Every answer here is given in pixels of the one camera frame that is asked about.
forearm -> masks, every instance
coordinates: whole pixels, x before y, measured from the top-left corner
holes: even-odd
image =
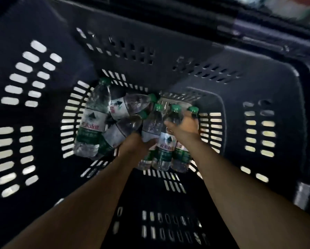
[[[137,163],[128,155],[117,157],[99,175],[35,220],[4,249],[98,249]]]
[[[310,216],[242,173],[202,141],[187,145],[240,248],[309,248]]]

bottled water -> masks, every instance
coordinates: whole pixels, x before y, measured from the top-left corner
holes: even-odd
[[[142,140],[148,142],[150,139],[159,138],[163,127],[162,111],[163,106],[161,104],[154,105],[154,111],[149,114],[146,120],[143,121],[142,127]],[[156,144],[149,149],[148,155],[139,162],[137,169],[147,170],[150,168],[154,158]]]
[[[171,111],[164,116],[163,121],[171,121],[179,125],[181,123],[180,111],[180,105],[171,105]],[[166,125],[163,125],[152,163],[155,169],[162,171],[167,171],[169,169],[172,160],[172,152],[175,150],[176,142],[175,136],[167,129]]]
[[[126,94],[124,97],[110,101],[110,113],[115,121],[129,117],[145,109],[149,103],[156,102],[155,94]]]
[[[99,149],[97,154],[91,159],[98,160],[118,147],[126,137],[140,128],[142,120],[145,118],[147,118],[147,113],[142,110],[138,114],[132,115],[128,118],[123,118],[109,127],[100,135]]]
[[[189,107],[188,110],[192,112],[192,118],[194,119],[198,118],[199,108]],[[190,162],[191,162],[191,155],[189,151],[180,142],[177,142],[175,151],[172,154],[171,168],[175,171],[185,173],[189,169]]]
[[[109,78],[101,78],[99,85],[95,87],[86,102],[74,141],[73,151],[75,155],[93,157],[97,153],[98,139],[105,129],[105,121],[109,114],[110,84]]]

green label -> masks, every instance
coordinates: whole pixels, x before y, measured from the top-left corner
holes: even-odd
[[[191,155],[187,150],[176,148],[172,154],[172,158],[181,161],[182,163],[190,163]]]
[[[98,153],[102,155],[106,155],[107,153],[109,153],[114,149],[112,146],[108,144],[108,142],[105,140],[102,134],[99,136],[99,145],[100,146],[98,149]]]
[[[87,144],[99,144],[99,136],[101,132],[95,130],[89,130],[83,127],[79,127],[76,140],[78,142],[84,142]]]
[[[156,150],[155,157],[156,157],[157,161],[171,162],[171,160],[172,160],[172,152],[164,150],[162,148],[158,148]]]
[[[154,159],[156,150],[149,150],[148,155],[145,156],[144,161],[152,161]]]

left hand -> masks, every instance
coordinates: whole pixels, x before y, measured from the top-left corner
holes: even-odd
[[[157,139],[143,142],[140,134],[134,132],[120,145],[118,156],[129,156],[140,161],[148,154],[148,150],[156,143]]]

right hand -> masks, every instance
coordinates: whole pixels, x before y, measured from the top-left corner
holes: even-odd
[[[184,118],[179,126],[169,121],[165,121],[164,124],[169,131],[173,132],[177,140],[186,147],[192,144],[193,140],[200,140],[198,131],[199,121],[198,119],[192,118],[192,113],[190,111],[184,113]]]

